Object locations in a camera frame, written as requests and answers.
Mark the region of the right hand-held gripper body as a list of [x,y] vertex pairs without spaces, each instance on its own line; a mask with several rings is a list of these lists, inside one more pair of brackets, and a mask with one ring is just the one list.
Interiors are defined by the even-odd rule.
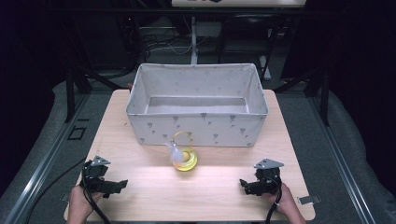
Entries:
[[259,161],[254,165],[256,169],[255,176],[258,179],[256,195],[264,193],[276,194],[281,188],[280,168],[284,164],[279,161],[273,161],[268,158]]

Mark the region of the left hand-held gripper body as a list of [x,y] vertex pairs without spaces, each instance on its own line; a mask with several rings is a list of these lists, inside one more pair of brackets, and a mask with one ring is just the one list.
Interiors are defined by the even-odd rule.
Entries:
[[81,170],[80,185],[87,190],[99,190],[105,183],[103,176],[106,174],[110,161],[95,156],[84,163]]

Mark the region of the grey fabric storage box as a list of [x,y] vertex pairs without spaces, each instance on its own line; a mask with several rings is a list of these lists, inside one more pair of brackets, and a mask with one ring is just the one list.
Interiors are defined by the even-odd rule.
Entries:
[[252,63],[143,63],[126,106],[145,145],[251,147],[268,112]]

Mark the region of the person's right hand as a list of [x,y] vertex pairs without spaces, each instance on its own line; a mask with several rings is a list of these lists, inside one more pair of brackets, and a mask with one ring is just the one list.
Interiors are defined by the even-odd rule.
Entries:
[[280,189],[282,196],[277,202],[277,211],[286,217],[298,215],[300,211],[292,198],[289,187],[286,184],[282,184]]

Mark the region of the person's left hand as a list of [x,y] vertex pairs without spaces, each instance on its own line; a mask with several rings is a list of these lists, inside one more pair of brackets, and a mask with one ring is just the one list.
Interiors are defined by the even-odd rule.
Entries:
[[88,217],[93,211],[81,186],[74,186],[69,194],[69,217]]

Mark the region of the metal table clip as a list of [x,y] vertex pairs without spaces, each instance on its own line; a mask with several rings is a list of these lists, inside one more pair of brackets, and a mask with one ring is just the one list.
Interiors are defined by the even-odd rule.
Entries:
[[318,195],[308,195],[304,197],[299,197],[298,202],[300,204],[315,204],[315,203],[320,203],[321,199],[319,198]]

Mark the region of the black tape square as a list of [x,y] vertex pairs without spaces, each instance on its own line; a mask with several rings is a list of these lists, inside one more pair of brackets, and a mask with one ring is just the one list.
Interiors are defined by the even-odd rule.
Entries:
[[86,132],[86,127],[74,126],[70,133],[67,135],[68,140],[81,140]]

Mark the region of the black metal stand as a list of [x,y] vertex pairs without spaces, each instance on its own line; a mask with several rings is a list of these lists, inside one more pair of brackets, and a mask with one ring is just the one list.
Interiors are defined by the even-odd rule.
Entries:
[[66,74],[66,105],[67,113],[65,123],[69,122],[75,114],[75,93],[74,93],[74,74],[73,69],[69,68]]
[[321,95],[320,95],[320,117],[325,126],[329,125],[328,121],[328,105],[329,105],[329,74],[323,71]]

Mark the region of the black chair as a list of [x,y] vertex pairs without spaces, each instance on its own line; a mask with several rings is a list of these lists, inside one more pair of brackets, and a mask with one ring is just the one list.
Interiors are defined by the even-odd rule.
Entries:
[[286,20],[276,15],[241,14],[221,23],[216,52],[218,63],[224,54],[255,55],[260,63],[260,80],[266,76],[277,34]]

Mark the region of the white table leg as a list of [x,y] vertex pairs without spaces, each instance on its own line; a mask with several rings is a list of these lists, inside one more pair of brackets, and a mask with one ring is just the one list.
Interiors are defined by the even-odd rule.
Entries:
[[196,19],[191,17],[191,64],[198,64]]

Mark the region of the aluminium floor rail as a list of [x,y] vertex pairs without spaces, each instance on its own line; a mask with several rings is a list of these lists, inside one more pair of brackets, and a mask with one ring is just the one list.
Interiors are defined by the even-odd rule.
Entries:
[[361,224],[377,224],[361,192],[361,188],[357,184],[353,174],[351,173],[351,170],[349,169],[347,161],[336,138],[333,135],[331,127],[327,126],[321,118],[318,100],[316,98],[308,97],[307,102],[313,110],[314,116],[318,121],[321,130],[324,132],[327,142],[330,145],[330,152],[332,154],[333,162],[346,188],[350,201],[355,207]]
[[22,223],[35,202],[37,194],[61,152],[66,136],[71,132],[76,116],[84,107],[90,95],[82,94],[74,106],[74,114],[67,120],[66,99],[56,96],[49,119],[38,136],[27,159],[6,193],[0,198],[0,224]]

